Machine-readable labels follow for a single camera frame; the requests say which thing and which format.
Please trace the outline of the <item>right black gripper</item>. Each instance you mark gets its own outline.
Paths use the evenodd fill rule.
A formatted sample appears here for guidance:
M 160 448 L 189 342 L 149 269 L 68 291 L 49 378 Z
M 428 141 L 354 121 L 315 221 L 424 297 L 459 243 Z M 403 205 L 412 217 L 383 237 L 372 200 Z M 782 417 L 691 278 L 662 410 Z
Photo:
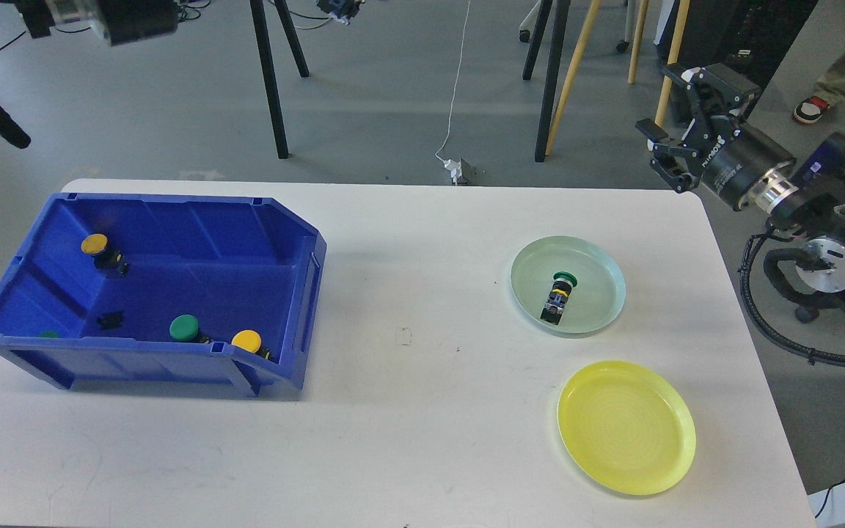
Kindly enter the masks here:
M 796 194 L 789 181 L 794 155 L 747 122 L 761 94 L 757 84 L 724 64 L 664 64 L 661 73 L 685 89 L 691 123 L 681 142 L 651 118 L 638 120 L 636 129 L 650 141 L 651 170 L 671 190 L 687 193 L 701 182 L 732 210 L 754 204 L 766 213 Z M 687 160 L 687 169 L 678 159 Z

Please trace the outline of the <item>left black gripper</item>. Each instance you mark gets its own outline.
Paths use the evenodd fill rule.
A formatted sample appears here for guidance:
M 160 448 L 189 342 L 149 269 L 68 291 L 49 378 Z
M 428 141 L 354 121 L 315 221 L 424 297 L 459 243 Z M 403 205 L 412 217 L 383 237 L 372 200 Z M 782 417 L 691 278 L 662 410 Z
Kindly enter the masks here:
M 135 43 L 177 31 L 175 1 L 96 1 L 96 31 L 111 46 Z

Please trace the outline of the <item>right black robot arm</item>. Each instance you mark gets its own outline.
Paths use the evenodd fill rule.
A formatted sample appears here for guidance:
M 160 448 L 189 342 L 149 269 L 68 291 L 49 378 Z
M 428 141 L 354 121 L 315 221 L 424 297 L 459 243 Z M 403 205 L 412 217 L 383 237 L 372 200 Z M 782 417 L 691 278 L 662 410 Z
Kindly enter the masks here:
M 731 210 L 760 208 L 764 231 L 751 236 L 738 270 L 739 297 L 749 318 L 772 344 L 809 364 L 845 367 L 845 354 L 817 350 L 779 333 L 762 317 L 750 287 L 753 263 L 765 241 L 780 247 L 764 255 L 765 277 L 794 304 L 798 321 L 819 312 L 845 314 L 845 134 L 833 133 L 805 163 L 763 131 L 745 110 L 760 87 L 724 64 L 662 67 L 687 98 L 691 123 L 673 139 L 650 118 L 637 129 L 650 141 L 651 169 L 677 193 L 704 186 Z

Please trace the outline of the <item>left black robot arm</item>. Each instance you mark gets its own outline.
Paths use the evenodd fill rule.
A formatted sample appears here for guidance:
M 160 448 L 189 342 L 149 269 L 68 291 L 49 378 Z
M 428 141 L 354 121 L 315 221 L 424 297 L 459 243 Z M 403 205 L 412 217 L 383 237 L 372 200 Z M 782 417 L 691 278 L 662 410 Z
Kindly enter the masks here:
M 173 34 L 181 20 L 182 1 L 10 1 L 32 39 L 49 37 L 68 24 L 83 23 L 107 45 L 117 46 Z M 0 105 L 0 137 L 27 148 L 30 136 Z

